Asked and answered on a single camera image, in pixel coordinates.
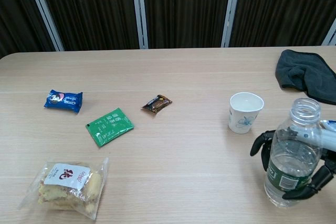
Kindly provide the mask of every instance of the dark curtain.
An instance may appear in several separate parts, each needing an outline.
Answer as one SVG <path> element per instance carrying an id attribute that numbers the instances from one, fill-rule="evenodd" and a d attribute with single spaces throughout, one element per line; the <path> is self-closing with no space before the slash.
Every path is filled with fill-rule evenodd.
<path id="1" fill-rule="evenodd" d="M 30 51 L 55 51 L 35 0 L 0 0 L 0 58 Z"/>
<path id="2" fill-rule="evenodd" d="M 227 0 L 145 0 L 150 48 L 220 47 Z"/>
<path id="3" fill-rule="evenodd" d="M 336 0 L 238 0 L 231 47 L 321 45 Z"/>
<path id="4" fill-rule="evenodd" d="M 139 48 L 133 0 L 46 0 L 65 50 Z"/>

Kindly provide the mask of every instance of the green sachet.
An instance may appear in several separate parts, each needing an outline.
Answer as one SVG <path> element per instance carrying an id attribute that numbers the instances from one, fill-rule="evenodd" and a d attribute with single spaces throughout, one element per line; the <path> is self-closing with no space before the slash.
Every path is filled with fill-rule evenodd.
<path id="1" fill-rule="evenodd" d="M 120 108 L 86 125 L 92 138 L 99 147 L 134 128 L 131 121 Z"/>

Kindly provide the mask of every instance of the paper cup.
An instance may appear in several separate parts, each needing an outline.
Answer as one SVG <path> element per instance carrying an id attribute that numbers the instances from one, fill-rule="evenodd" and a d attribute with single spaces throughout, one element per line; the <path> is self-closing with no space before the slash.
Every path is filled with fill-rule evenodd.
<path id="1" fill-rule="evenodd" d="M 234 94 L 230 98 L 229 128 L 238 134 L 247 133 L 263 107 L 263 99 L 256 94 Z"/>

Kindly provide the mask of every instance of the gray towel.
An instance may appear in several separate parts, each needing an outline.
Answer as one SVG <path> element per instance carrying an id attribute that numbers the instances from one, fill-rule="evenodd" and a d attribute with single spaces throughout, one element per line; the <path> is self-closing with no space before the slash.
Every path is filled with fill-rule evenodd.
<path id="1" fill-rule="evenodd" d="M 318 54 L 283 51 L 275 76 L 282 88 L 306 91 L 319 102 L 336 105 L 336 74 Z"/>

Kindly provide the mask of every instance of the pastry in plastic bag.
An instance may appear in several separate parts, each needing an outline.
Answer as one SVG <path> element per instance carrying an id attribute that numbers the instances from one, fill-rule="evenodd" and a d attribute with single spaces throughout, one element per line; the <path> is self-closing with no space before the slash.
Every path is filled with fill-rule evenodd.
<path id="1" fill-rule="evenodd" d="M 38 202 L 49 209 L 75 210 L 95 220 L 108 162 L 108 158 L 99 166 L 87 162 L 48 162 L 19 208 Z"/>

